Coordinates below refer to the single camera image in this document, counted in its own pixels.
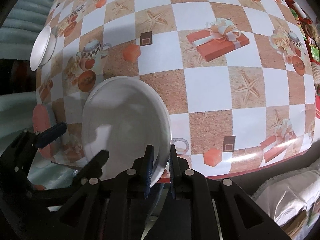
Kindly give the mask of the white fluffy cushion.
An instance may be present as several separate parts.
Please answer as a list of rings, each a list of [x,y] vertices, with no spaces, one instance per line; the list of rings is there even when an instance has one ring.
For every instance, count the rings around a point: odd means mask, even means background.
[[[319,198],[319,163],[286,172],[265,181],[252,199],[279,226],[286,224],[300,210],[310,210]]]

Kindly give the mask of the patterned checkered tablecloth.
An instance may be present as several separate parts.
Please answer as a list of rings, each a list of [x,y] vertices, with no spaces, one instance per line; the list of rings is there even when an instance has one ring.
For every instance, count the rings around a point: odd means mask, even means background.
[[[311,62],[284,0],[53,0],[46,25],[56,45],[36,72],[37,100],[68,127],[54,163],[86,163],[83,108],[114,76],[159,94],[177,152],[205,176],[254,171],[311,147]]]

